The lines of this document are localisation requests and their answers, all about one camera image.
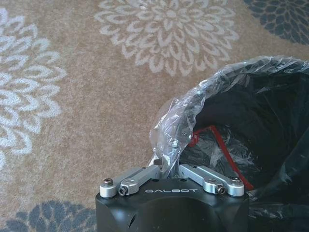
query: beige carpet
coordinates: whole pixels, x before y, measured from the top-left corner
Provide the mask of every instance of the beige carpet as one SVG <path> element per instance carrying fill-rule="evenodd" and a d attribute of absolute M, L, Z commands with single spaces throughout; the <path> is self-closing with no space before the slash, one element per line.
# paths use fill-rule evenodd
<path fill-rule="evenodd" d="M 306 1 L 2 0 L 0 231 L 93 231 L 160 107 L 220 67 L 309 59 Z"/>

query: logo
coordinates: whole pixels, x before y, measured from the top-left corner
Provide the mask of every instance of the logo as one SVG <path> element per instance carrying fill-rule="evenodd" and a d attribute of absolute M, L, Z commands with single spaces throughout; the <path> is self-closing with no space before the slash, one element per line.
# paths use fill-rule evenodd
<path fill-rule="evenodd" d="M 154 189 L 147 189 L 145 190 L 146 193 L 156 193 L 156 192 L 166 192 L 166 193 L 177 193 L 177 192 L 196 192 L 197 189 L 172 189 L 170 191 L 168 190 L 160 190 L 160 189 L 157 189 L 157 190 L 154 190 Z"/>

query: floral pattern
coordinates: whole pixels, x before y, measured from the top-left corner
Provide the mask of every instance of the floral pattern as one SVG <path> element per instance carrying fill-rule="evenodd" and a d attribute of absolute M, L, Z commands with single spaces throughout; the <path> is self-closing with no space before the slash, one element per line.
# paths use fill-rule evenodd
<path fill-rule="evenodd" d="M 0 170 L 5 155 L 30 153 L 31 136 L 40 133 L 42 121 L 60 114 L 52 98 L 66 72 L 49 46 L 34 24 L 0 8 Z"/>
<path fill-rule="evenodd" d="M 187 76 L 193 69 L 217 69 L 230 60 L 239 38 L 227 0 L 105 0 L 95 19 L 101 34 L 120 46 L 125 58 L 148 64 L 153 73 Z"/>
<path fill-rule="evenodd" d="M 48 201 L 18 212 L 0 232 L 95 232 L 96 212 L 80 204 Z"/>
<path fill-rule="evenodd" d="M 307 0 L 245 0 L 270 33 L 293 43 L 309 44 Z"/>

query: white flower pattern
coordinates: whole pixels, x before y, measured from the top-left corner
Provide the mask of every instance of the white flower pattern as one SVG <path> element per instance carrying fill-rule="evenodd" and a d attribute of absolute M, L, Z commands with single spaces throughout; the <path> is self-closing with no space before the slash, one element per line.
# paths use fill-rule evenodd
<path fill-rule="evenodd" d="M 100 32 L 136 65 L 157 73 L 187 76 L 193 69 L 218 68 L 230 60 L 235 13 L 227 0 L 105 0 L 95 19 Z"/>
<path fill-rule="evenodd" d="M 66 72 L 56 65 L 59 53 L 49 50 L 49 40 L 37 36 L 34 24 L 0 8 L 0 170 L 6 156 L 30 153 L 43 119 L 60 113 L 54 82 Z"/>

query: gray flower pattern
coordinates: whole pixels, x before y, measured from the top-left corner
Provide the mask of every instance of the gray flower pattern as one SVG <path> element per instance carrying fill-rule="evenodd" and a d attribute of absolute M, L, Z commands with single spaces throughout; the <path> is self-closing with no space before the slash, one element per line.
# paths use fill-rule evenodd
<path fill-rule="evenodd" d="M 293 43 L 309 44 L 308 0 L 244 0 L 270 33 Z"/>
<path fill-rule="evenodd" d="M 48 201 L 18 212 L 0 232 L 95 232 L 96 212 L 80 204 Z"/>

